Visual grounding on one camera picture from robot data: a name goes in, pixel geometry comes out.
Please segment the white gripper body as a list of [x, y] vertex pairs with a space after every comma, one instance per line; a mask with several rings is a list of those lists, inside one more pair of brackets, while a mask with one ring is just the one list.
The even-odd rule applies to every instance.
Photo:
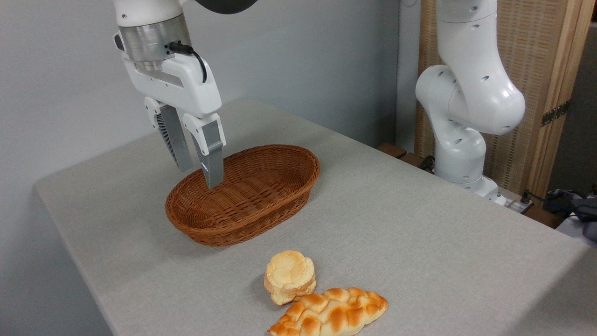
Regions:
[[208, 78], [204, 82], [202, 68], [194, 56], [177, 54], [164, 60], [159, 71], [137, 68], [126, 53], [122, 53], [122, 60], [134, 87], [146, 97], [199, 119], [215, 113], [222, 106], [209, 64], [205, 64]]

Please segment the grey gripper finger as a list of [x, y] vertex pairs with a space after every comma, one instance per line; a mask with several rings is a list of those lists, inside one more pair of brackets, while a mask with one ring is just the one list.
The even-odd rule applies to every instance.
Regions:
[[192, 158], [177, 110], [150, 97], [145, 97], [144, 104], [152, 126], [160, 132], [177, 168], [181, 172], [192, 168]]
[[185, 113], [183, 124], [192, 134], [207, 186], [213, 189], [222, 183], [224, 176], [222, 148], [226, 139], [220, 116], [213, 113], [199, 119]]

